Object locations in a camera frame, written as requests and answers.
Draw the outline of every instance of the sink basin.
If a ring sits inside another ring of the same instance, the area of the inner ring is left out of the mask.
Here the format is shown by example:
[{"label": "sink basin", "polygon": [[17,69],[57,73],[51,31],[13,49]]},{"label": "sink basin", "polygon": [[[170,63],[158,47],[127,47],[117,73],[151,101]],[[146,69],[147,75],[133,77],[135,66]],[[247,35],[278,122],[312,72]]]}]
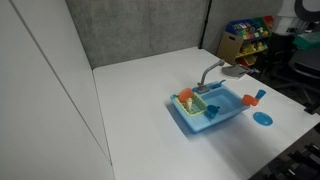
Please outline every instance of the sink basin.
[{"label": "sink basin", "polygon": [[[172,103],[193,133],[230,119],[249,108],[249,106],[244,106],[242,104],[241,98],[237,94],[223,84],[219,85],[219,82],[213,82],[207,84],[207,86],[210,90],[203,94],[198,94],[196,92],[196,87],[193,88],[193,99],[197,99],[197,101],[194,101],[193,106],[195,106],[197,110],[199,109],[198,112],[193,112],[193,114],[186,111],[184,105],[179,102],[176,94],[173,94],[170,97]],[[210,119],[205,115],[205,107],[207,105],[219,107],[219,111],[213,119]]]}]

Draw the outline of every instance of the blue toy sink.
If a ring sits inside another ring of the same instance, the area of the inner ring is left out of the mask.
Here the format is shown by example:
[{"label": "blue toy sink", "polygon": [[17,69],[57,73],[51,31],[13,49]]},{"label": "blue toy sink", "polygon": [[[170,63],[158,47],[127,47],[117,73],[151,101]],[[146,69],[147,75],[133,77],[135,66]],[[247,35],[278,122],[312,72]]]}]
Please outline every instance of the blue toy sink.
[{"label": "blue toy sink", "polygon": [[[194,103],[190,112],[185,109],[183,103],[180,103],[177,94],[170,96],[172,103],[194,133],[236,116],[249,108],[249,106],[242,104],[241,98],[237,94],[223,84],[213,82],[207,86],[210,91],[203,94],[198,94],[196,87],[193,88],[194,96],[192,99]],[[213,119],[205,115],[208,105],[219,107],[219,111]]]}]

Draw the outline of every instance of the white wall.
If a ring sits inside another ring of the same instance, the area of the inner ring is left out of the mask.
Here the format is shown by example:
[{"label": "white wall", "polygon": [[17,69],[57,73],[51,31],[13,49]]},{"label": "white wall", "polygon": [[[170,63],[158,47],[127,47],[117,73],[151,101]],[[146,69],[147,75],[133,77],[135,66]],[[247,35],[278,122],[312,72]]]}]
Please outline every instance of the white wall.
[{"label": "white wall", "polygon": [[89,62],[64,0],[13,0],[106,156],[106,134]]},{"label": "white wall", "polygon": [[0,179],[112,180],[112,166],[9,1],[0,1]]}]

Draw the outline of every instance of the faucet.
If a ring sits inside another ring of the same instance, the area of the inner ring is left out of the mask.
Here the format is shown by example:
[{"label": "faucet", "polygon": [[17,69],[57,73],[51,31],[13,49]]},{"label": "faucet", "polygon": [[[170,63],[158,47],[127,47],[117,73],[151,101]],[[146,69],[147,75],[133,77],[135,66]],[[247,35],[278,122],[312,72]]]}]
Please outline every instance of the faucet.
[{"label": "faucet", "polygon": [[202,78],[201,78],[201,82],[198,83],[198,88],[197,88],[197,92],[199,94],[203,94],[205,92],[209,91],[208,86],[204,85],[204,79],[206,78],[206,75],[209,71],[211,71],[213,68],[217,67],[217,66],[223,66],[225,63],[225,61],[223,59],[220,59],[219,62],[215,63],[214,65],[208,67],[202,74]]}]

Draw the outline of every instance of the white table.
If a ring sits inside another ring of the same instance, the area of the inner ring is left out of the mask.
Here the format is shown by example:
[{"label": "white table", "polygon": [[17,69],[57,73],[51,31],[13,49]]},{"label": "white table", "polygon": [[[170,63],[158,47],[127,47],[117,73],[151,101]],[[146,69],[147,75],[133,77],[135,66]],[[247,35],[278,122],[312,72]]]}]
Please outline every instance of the white table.
[{"label": "white table", "polygon": [[[94,70],[117,180],[247,179],[316,125],[318,115],[268,86],[245,76],[227,79],[221,67],[206,82],[224,83],[239,96],[267,94],[256,107],[190,134],[169,96],[195,87],[218,58],[190,48]],[[273,125],[254,121],[254,112]]]}]

